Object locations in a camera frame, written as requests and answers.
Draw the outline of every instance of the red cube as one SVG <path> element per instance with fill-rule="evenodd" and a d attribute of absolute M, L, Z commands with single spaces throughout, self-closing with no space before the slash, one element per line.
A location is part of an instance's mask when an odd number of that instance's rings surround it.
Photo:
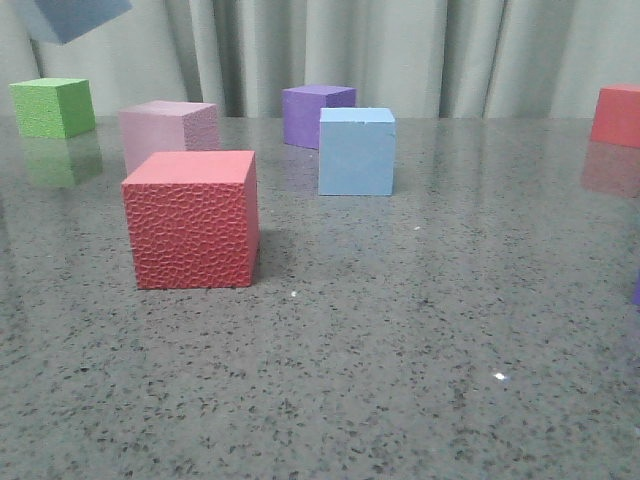
<path fill-rule="evenodd" d="M 255 152 L 158 152 L 122 182 L 139 288 L 251 285 Z"/>
<path fill-rule="evenodd" d="M 591 140 L 640 147 L 640 85 L 618 84 L 600 89 Z"/>

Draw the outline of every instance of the purple cube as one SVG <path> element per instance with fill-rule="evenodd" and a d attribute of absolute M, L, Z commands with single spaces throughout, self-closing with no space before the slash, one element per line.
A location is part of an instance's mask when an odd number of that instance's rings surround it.
<path fill-rule="evenodd" d="M 318 149 L 320 109 L 355 107 L 356 89 L 331 85 L 305 85 L 282 91 L 284 143 Z"/>
<path fill-rule="evenodd" d="M 631 300 L 634 305 L 640 305 L 640 274 L 638 274 L 638 283 L 636 284 L 636 291 L 633 293 L 633 299 Z"/>

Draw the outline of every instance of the gray curtain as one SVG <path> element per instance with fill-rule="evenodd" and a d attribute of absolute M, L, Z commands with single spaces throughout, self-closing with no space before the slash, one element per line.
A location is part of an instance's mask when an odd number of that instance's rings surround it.
<path fill-rule="evenodd" d="M 637 0 L 132 3 L 60 46 L 0 1 L 0 82 L 88 78 L 99 114 L 165 99 L 279 116 L 281 89 L 328 83 L 397 117 L 485 118 L 586 118 L 602 85 L 640 83 Z"/>

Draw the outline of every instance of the gray-blue cube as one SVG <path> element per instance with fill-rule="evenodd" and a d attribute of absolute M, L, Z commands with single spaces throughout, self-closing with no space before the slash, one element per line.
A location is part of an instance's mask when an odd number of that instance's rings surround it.
<path fill-rule="evenodd" d="M 11 0 L 34 40 L 64 44 L 131 9 L 128 0 Z"/>
<path fill-rule="evenodd" d="M 323 108 L 320 195 L 391 195 L 396 119 L 388 108 Z"/>

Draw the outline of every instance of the gray tabletop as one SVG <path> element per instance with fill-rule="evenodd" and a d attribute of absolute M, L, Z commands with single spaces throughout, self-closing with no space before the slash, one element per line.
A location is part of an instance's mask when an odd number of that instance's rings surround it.
<path fill-rule="evenodd" d="M 281 120 L 246 289 L 136 289 L 117 123 L 0 121 L 3 479 L 637 479 L 638 151 L 404 120 L 392 197 L 318 197 Z"/>

